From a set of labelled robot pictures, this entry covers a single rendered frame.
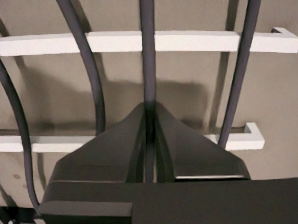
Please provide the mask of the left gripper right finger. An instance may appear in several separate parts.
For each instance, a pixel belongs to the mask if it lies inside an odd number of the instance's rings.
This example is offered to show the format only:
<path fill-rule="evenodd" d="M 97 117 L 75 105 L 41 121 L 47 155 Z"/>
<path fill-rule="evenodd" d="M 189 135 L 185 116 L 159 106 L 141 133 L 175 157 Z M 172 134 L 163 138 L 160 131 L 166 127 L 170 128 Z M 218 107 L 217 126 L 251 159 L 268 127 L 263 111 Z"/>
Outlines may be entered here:
<path fill-rule="evenodd" d="M 157 183 L 252 180 L 243 159 L 176 119 L 160 102 L 155 162 Z"/>

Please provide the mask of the dark grey cable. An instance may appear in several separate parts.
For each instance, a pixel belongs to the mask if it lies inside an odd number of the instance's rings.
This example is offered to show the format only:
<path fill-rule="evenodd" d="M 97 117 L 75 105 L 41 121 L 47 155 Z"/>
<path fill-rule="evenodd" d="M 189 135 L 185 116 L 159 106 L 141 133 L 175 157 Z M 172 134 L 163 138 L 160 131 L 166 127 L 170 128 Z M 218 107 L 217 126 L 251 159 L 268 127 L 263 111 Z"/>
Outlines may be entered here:
<path fill-rule="evenodd" d="M 226 149 L 251 51 L 261 0 L 248 0 L 231 89 L 218 145 Z"/>
<path fill-rule="evenodd" d="M 106 114 L 102 84 L 90 45 L 70 0 L 56 0 L 76 42 L 90 81 L 95 113 L 96 136 L 105 131 Z"/>
<path fill-rule="evenodd" d="M 17 94 L 17 91 L 1 59 L 0 59 L 0 82 L 9 99 L 9 102 L 13 109 L 13 112 L 17 121 L 17 125 L 19 128 L 22 149 L 23 149 L 25 178 L 26 178 L 28 194 L 35 211 L 40 216 L 38 212 L 38 208 L 40 204 L 37 199 L 35 188 L 34 188 L 32 151 L 31 151 L 31 141 L 30 141 L 28 125 L 27 125 L 24 110 L 20 102 L 19 96 Z"/>
<path fill-rule="evenodd" d="M 153 183 L 155 161 L 156 42 L 154 0 L 140 0 L 144 107 L 145 107 L 145 183 Z"/>

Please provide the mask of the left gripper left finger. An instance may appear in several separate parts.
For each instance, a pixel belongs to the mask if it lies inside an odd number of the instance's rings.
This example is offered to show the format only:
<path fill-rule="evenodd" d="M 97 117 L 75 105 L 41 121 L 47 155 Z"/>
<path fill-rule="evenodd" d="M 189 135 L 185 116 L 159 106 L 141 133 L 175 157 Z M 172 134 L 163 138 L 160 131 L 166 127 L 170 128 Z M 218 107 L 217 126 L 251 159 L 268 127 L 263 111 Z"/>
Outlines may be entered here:
<path fill-rule="evenodd" d="M 59 159 L 48 184 L 58 179 L 143 183 L 145 150 L 145 107 L 140 102 L 125 119 Z"/>

